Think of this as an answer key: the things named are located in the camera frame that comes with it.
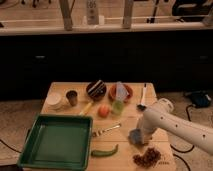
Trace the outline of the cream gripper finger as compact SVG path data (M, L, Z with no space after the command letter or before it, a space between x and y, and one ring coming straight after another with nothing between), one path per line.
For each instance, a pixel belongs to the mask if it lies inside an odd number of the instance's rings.
M150 135L143 135L141 137L141 144L142 145L147 145L149 143L150 139L151 139Z

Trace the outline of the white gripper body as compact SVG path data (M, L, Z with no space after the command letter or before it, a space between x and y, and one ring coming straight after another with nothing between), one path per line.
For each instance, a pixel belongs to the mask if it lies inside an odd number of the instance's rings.
M156 131L156 127L145 116L138 119L136 128L141 131L143 136L152 135Z

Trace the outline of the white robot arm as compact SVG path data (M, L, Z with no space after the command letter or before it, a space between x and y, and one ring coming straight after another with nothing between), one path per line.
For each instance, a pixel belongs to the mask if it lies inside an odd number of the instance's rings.
M161 98L143 111L137 122L142 143L148 143L155 131L161 128L213 155L213 128L176 117L171 114L173 110L174 105Z

